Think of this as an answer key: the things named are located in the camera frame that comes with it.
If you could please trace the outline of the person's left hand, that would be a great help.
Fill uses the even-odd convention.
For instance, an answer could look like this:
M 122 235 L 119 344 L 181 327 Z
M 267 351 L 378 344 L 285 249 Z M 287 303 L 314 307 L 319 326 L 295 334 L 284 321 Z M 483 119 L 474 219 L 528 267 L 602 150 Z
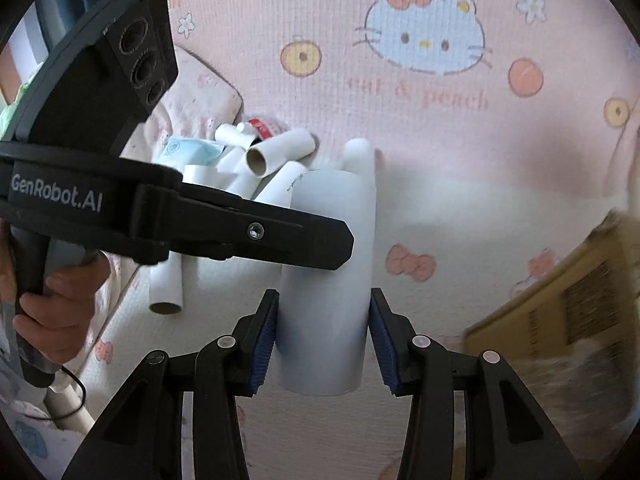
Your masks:
M 22 296 L 24 314 L 14 315 L 14 330 L 52 363 L 70 362 L 85 344 L 96 293 L 110 273 L 102 252 L 83 266 L 54 271 L 46 281 L 50 296 Z

